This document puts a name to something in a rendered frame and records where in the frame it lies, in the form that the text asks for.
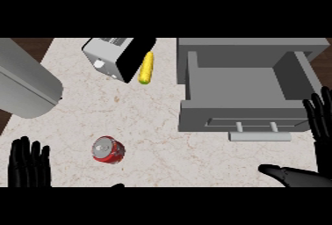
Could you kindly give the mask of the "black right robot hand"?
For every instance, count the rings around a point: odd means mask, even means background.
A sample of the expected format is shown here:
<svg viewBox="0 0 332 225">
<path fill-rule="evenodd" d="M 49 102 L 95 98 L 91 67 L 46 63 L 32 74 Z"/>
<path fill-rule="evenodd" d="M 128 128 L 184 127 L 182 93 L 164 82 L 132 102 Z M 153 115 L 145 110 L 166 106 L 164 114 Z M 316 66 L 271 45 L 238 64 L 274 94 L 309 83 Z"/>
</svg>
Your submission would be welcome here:
<svg viewBox="0 0 332 225">
<path fill-rule="evenodd" d="M 259 172 L 285 187 L 332 187 L 332 90 L 324 86 L 321 94 L 305 99 L 309 125 L 315 138 L 318 171 L 262 164 Z"/>
</svg>

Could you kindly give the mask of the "yellow corn cob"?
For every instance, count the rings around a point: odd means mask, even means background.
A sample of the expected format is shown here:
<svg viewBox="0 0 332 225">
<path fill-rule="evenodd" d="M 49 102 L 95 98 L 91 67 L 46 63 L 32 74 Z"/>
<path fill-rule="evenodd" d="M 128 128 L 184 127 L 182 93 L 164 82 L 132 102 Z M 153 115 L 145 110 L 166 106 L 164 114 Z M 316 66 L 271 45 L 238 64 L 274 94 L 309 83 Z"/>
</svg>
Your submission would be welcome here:
<svg viewBox="0 0 332 225">
<path fill-rule="evenodd" d="M 151 78 L 153 78 L 153 71 L 154 71 L 154 52 L 148 52 L 145 55 L 142 67 L 141 67 L 141 73 L 139 73 L 139 83 L 141 84 L 150 84 Z"/>
</svg>

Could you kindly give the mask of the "large grey rounded appliance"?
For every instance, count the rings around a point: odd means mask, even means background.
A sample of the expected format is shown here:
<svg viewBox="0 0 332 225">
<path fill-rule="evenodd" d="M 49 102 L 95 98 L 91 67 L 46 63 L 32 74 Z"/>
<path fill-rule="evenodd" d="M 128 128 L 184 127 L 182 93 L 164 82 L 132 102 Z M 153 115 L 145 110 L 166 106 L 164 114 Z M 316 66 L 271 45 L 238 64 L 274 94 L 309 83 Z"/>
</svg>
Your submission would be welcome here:
<svg viewBox="0 0 332 225">
<path fill-rule="evenodd" d="M 63 82 L 24 48 L 0 38 L 0 109 L 35 119 L 54 109 L 63 92 Z"/>
</svg>

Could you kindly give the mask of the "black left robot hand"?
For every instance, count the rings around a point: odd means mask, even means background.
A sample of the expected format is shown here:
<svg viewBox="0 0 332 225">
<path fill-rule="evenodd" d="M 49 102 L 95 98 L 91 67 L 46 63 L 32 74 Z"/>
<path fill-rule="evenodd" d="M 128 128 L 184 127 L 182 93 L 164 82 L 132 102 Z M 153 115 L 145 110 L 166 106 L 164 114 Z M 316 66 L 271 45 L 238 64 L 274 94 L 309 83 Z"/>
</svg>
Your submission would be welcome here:
<svg viewBox="0 0 332 225">
<path fill-rule="evenodd" d="M 12 141 L 8 163 L 9 187 L 52 187 L 51 147 L 40 147 L 40 142 L 30 142 L 27 136 Z"/>
</svg>

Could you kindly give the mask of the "white and black toaster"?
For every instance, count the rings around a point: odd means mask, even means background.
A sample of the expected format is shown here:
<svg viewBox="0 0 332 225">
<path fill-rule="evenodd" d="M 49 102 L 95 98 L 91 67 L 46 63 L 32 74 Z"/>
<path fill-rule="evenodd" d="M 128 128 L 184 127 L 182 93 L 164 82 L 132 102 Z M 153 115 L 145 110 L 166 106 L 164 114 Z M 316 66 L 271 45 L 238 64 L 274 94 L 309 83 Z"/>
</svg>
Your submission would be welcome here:
<svg viewBox="0 0 332 225">
<path fill-rule="evenodd" d="M 157 38 L 91 38 L 82 51 L 101 73 L 130 83 L 156 42 Z"/>
</svg>

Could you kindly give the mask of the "grey cabinet body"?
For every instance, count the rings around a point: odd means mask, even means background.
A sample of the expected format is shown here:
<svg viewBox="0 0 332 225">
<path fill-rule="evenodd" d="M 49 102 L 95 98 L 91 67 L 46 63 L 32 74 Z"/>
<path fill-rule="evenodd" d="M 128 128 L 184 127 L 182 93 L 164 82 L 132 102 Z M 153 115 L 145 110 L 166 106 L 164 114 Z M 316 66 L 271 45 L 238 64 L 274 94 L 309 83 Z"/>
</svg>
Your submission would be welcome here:
<svg viewBox="0 0 332 225">
<path fill-rule="evenodd" d="M 190 52 L 201 68 L 271 68 L 285 53 L 313 61 L 328 47 L 325 38 L 178 38 L 178 83 L 187 83 Z"/>
</svg>

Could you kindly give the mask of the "red soda can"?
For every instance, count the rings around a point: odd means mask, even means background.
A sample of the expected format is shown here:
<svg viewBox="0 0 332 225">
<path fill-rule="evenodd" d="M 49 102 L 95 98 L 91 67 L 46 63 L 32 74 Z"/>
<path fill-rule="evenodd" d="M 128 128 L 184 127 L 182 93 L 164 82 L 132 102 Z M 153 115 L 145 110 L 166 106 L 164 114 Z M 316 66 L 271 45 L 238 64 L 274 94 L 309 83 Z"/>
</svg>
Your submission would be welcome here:
<svg viewBox="0 0 332 225">
<path fill-rule="evenodd" d="M 102 163 L 120 163 L 125 153 L 125 145 L 111 136 L 102 136 L 92 145 L 94 159 Z"/>
</svg>

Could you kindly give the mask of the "grey open drawer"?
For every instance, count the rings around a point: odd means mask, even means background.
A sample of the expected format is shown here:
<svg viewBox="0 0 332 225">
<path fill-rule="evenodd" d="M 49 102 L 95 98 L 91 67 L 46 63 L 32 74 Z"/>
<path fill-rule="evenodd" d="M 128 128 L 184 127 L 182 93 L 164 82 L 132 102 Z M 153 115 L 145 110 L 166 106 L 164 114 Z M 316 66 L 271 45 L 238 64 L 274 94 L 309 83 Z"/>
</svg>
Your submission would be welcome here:
<svg viewBox="0 0 332 225">
<path fill-rule="evenodd" d="M 306 54 L 288 52 L 271 68 L 201 68 L 188 54 L 187 99 L 181 102 L 182 132 L 282 132 L 309 129 L 303 101 L 322 84 Z"/>
</svg>

